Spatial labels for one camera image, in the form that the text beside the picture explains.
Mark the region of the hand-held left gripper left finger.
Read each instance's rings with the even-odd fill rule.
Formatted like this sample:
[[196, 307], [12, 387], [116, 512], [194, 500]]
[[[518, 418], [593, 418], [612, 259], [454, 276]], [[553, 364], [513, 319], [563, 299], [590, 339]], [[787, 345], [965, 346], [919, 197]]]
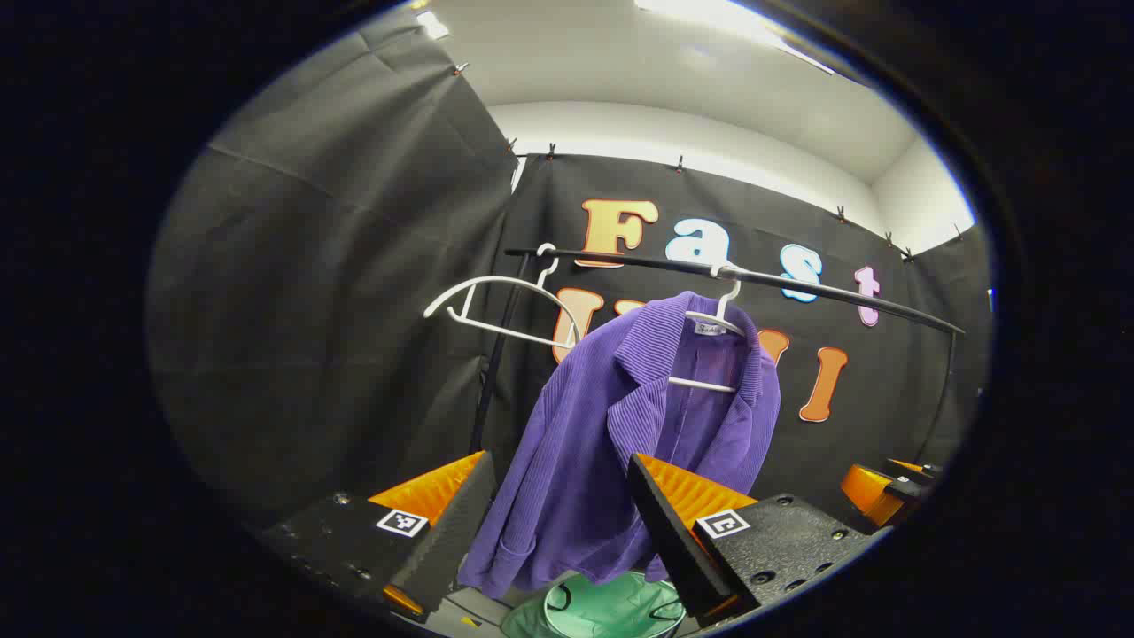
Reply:
[[493, 456], [479, 451], [376, 494], [320, 497], [260, 541], [361, 609], [425, 621], [451, 592], [496, 488]]

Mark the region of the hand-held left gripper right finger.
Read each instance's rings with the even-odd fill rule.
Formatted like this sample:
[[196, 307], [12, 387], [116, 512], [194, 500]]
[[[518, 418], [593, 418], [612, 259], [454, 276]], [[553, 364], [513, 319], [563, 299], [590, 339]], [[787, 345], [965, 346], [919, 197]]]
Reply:
[[687, 613], [745, 620], [818, 588], [886, 541], [802, 497], [753, 500], [655, 457], [634, 454], [629, 493]]

